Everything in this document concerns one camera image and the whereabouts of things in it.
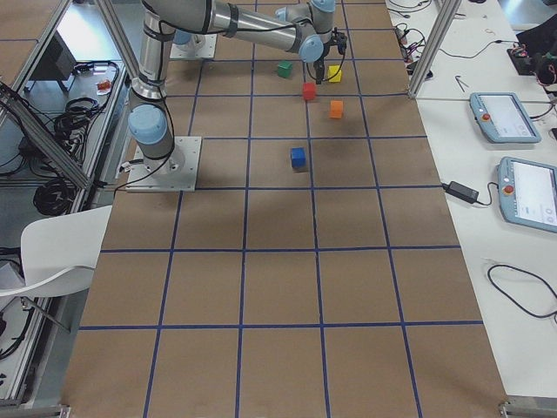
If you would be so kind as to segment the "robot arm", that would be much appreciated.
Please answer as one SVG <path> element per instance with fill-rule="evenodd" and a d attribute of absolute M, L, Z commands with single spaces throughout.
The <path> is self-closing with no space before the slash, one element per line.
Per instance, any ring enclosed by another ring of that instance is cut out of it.
<path fill-rule="evenodd" d="M 201 48 L 205 44 L 205 36 L 176 30 L 173 43 L 180 48 Z"/>
<path fill-rule="evenodd" d="M 225 1 L 145 1 L 138 74 L 131 80 L 128 126 L 153 170 L 170 161 L 175 139 L 165 106 L 172 52 L 194 60 L 221 35 L 299 55 L 322 65 L 333 39 L 335 3 L 309 1 L 267 16 Z"/>

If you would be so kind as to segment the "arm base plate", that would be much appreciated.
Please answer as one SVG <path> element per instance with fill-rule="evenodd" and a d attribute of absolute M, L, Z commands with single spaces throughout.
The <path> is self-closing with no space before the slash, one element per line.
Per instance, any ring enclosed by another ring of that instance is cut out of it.
<path fill-rule="evenodd" d="M 153 160 L 133 165 L 124 188 L 127 192 L 193 192 L 198 174 L 202 138 L 177 136 L 175 148 L 165 165 L 158 168 Z"/>
<path fill-rule="evenodd" d="M 204 35 L 205 44 L 201 48 L 180 48 L 175 44 L 171 47 L 171 60 L 213 59 L 216 52 L 216 35 Z"/>

